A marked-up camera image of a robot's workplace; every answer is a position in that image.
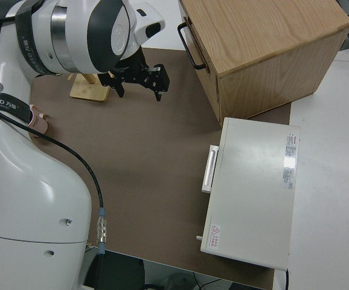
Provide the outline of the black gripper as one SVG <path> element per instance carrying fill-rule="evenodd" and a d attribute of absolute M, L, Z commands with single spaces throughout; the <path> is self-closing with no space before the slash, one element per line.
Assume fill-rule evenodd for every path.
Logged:
<path fill-rule="evenodd" d="M 157 102 L 161 101 L 163 92 L 168 91 L 170 84 L 165 66 L 159 63 L 149 67 L 142 49 L 120 60 L 109 72 L 99 74 L 98 78 L 103 86 L 115 89 L 120 98 L 124 97 L 122 83 L 140 84 L 154 92 Z"/>

